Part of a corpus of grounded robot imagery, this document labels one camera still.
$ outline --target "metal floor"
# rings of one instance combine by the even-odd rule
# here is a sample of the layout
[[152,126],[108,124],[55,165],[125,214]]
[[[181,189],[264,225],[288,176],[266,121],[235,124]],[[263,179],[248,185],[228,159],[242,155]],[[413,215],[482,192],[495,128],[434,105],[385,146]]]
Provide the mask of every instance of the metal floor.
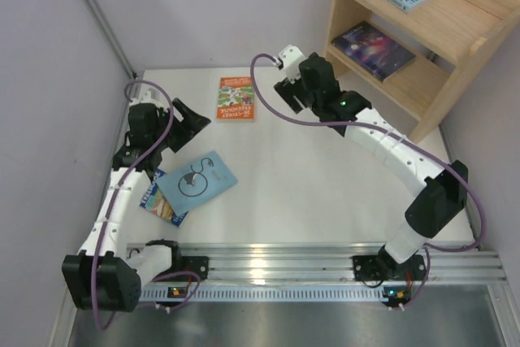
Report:
[[69,347],[505,345],[488,289],[431,286],[405,312],[368,303],[193,303],[167,315],[123,314],[99,333],[79,311]]

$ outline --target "mouse illustration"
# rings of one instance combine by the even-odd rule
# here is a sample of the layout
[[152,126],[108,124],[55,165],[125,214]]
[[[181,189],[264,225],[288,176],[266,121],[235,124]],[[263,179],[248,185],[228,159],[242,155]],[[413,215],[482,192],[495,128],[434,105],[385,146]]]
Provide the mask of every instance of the mouse illustration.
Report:
[[198,197],[204,193],[208,188],[208,179],[202,174],[204,171],[204,161],[207,160],[207,165],[213,167],[213,160],[204,158],[200,161],[201,170],[196,171],[191,165],[192,171],[182,176],[178,183],[179,191],[186,197]]

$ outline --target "bookshelf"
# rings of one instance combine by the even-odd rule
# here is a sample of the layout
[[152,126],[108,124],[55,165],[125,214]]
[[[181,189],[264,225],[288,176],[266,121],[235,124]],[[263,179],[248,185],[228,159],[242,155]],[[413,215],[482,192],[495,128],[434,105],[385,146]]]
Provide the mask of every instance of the bookshelf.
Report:
[[[446,72],[400,42],[417,58],[381,82],[331,45],[332,39],[373,14],[449,61],[453,71]],[[336,77],[356,72],[412,115],[418,124],[409,138],[419,142],[439,125],[519,20],[520,0],[427,0],[409,14],[388,0],[332,0],[324,57]]]

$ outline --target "tabletop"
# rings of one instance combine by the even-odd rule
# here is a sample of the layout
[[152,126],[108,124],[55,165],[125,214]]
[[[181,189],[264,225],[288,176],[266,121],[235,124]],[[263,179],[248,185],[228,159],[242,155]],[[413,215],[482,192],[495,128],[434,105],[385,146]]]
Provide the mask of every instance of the tabletop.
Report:
[[[256,73],[267,101],[282,113],[294,115],[273,90],[284,78],[283,72],[260,67]],[[160,168],[173,171],[215,150],[239,182],[191,210],[180,228],[138,208],[128,242],[166,238],[181,243],[319,245],[390,239],[405,220],[413,198],[361,146],[330,128],[287,123],[260,102],[252,123],[215,121],[220,78],[248,75],[249,69],[243,67],[145,72],[144,79],[161,85],[171,98],[180,98],[213,121],[176,154],[165,150]],[[352,72],[339,81],[342,89],[366,91],[366,82]],[[377,102],[372,102],[379,109]],[[316,120],[309,110],[297,118]],[[447,161],[438,129],[420,146]],[[433,239],[445,244],[472,240],[465,211]]]

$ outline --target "white wall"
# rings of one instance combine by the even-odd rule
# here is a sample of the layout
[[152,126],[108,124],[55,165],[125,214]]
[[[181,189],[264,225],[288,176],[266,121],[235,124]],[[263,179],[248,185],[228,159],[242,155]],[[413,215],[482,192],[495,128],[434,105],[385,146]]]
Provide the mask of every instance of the white wall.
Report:
[[332,0],[98,0],[130,63],[246,66],[288,43],[321,52]]
[[454,157],[489,219],[496,249],[520,303],[520,28],[506,40],[444,121]]
[[81,0],[0,0],[0,345],[45,345],[92,226],[126,76]]

